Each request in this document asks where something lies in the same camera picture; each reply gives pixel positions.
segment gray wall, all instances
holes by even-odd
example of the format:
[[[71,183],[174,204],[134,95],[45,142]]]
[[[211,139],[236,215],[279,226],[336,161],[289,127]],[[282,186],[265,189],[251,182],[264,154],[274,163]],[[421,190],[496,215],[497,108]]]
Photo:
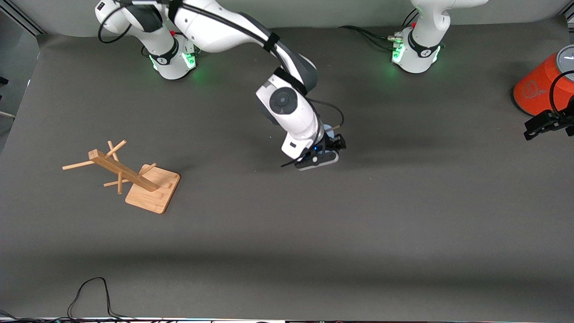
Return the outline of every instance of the gray wall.
[[[13,0],[49,33],[95,36],[97,0]],[[220,0],[273,27],[400,25],[412,10],[408,0]],[[568,0],[490,0],[482,7],[452,10],[454,24],[530,22],[554,16]]]

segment gray table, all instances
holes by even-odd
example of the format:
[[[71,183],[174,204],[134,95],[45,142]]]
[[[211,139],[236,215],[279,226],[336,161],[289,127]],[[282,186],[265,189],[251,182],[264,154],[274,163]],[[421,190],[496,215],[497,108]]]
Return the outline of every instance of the gray table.
[[[1,308],[63,315],[101,275],[132,316],[572,321],[574,141],[526,142],[509,99],[568,43],[563,18],[454,26],[423,75],[351,30],[278,33],[320,71],[309,96],[346,112],[331,167],[279,168],[254,94],[277,62],[255,45],[168,82],[136,39],[40,38],[0,161]],[[60,169],[122,139],[128,166],[182,175],[165,215]],[[75,313],[104,310],[94,284]]]

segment wooden base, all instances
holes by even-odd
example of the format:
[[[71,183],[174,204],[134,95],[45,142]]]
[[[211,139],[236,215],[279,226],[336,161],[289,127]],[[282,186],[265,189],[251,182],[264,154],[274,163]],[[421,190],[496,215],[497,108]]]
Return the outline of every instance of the wooden base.
[[[148,166],[147,164],[143,165],[142,170]],[[150,192],[133,184],[130,192],[127,193],[126,203],[162,214],[167,209],[169,200],[172,199],[173,192],[175,192],[181,176],[177,173],[154,167],[144,174],[143,177],[159,185],[160,188]]]

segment wooden stand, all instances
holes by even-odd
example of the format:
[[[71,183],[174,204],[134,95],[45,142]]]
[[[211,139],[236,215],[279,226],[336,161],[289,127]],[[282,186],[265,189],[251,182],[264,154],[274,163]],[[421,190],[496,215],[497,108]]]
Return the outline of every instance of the wooden stand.
[[[117,185],[118,194],[122,194],[123,183],[132,182],[133,185],[126,196],[126,203],[162,214],[168,207],[181,177],[177,173],[156,167],[156,163],[143,165],[139,173],[129,169],[119,162],[116,153],[126,143],[127,141],[123,140],[117,146],[114,146],[111,141],[108,141],[108,146],[110,147],[108,153],[104,154],[94,149],[88,153],[89,161],[64,166],[62,169],[70,170],[92,164],[100,165],[118,175],[117,181],[105,183],[104,187]]]

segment green glowing indicator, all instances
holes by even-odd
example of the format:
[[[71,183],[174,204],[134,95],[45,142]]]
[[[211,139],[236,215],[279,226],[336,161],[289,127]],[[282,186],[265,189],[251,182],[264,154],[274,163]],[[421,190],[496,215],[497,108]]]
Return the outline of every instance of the green glowing indicator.
[[[440,52],[440,46],[436,49],[436,54],[435,54],[435,58],[432,59],[432,62],[436,62],[436,59],[439,57],[439,52]]]
[[[402,59],[402,54],[405,52],[405,44],[401,44],[398,48],[394,50],[393,62],[399,63]]]
[[[157,71],[156,62],[154,62],[154,60],[153,60],[153,58],[152,58],[152,56],[151,56],[151,55],[149,55],[149,60],[151,60],[151,61],[152,61],[152,64],[153,64],[153,69]]]
[[[181,53],[181,57],[183,57],[183,60],[185,61],[185,64],[188,68],[195,67],[195,54]]]

